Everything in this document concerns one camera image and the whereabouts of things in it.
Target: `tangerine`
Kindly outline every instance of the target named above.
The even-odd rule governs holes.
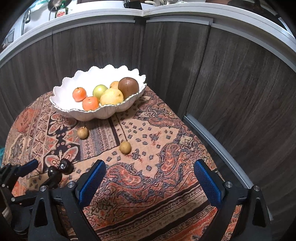
[[[72,93],[72,97],[76,102],[83,101],[86,98],[86,91],[82,87],[77,87]]]
[[[99,100],[94,96],[86,97],[82,101],[82,108],[85,111],[96,110],[98,107],[99,107]]]

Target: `green apple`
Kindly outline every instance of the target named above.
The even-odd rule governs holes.
[[[107,90],[108,88],[105,85],[97,85],[93,90],[93,96],[96,97],[99,101],[102,96],[102,94]]]

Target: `blue gripper pad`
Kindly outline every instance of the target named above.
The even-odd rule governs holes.
[[[16,175],[18,177],[24,177],[28,175],[30,172],[34,171],[38,167],[38,165],[38,161],[36,159],[33,159],[25,165],[18,167]]]
[[[220,209],[225,195],[223,180],[217,173],[212,172],[202,159],[194,163],[194,174],[210,204]]]
[[[105,174],[106,164],[102,160],[97,160],[91,169],[78,179],[75,195],[81,209],[90,205]]]

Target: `scalloped bowl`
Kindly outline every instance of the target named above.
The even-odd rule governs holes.
[[[75,102],[72,97],[73,90],[77,87],[83,87],[87,96],[92,96],[93,89],[97,85],[107,87],[113,81],[119,81],[124,77],[132,77],[139,83],[139,92],[128,97],[124,102],[117,105],[103,105],[92,111],[84,111],[82,102]],[[54,95],[49,99],[53,106],[65,117],[75,118],[79,121],[89,121],[91,119],[107,119],[116,112],[126,111],[133,103],[140,98],[147,84],[146,75],[139,75],[137,69],[129,71],[126,66],[115,69],[112,65],[107,65],[103,69],[92,66],[87,72],[78,70],[73,78],[65,77],[61,86],[55,86]]]

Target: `paisley pattern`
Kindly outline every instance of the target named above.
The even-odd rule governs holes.
[[[81,123],[61,116],[44,94],[27,107],[13,124],[6,142],[4,163],[24,164],[36,158],[37,170],[20,178],[13,190],[22,195],[38,190],[47,170],[61,158],[75,169],[60,186],[77,180],[97,159],[107,173],[84,213],[103,241],[198,240],[216,213],[193,173],[202,158],[211,170],[216,165],[201,141],[148,87],[133,106],[107,120]],[[86,126],[89,136],[77,137]],[[132,151],[119,151],[122,141]],[[235,227],[238,207],[223,240]],[[67,214],[60,208],[68,235],[76,239]]]

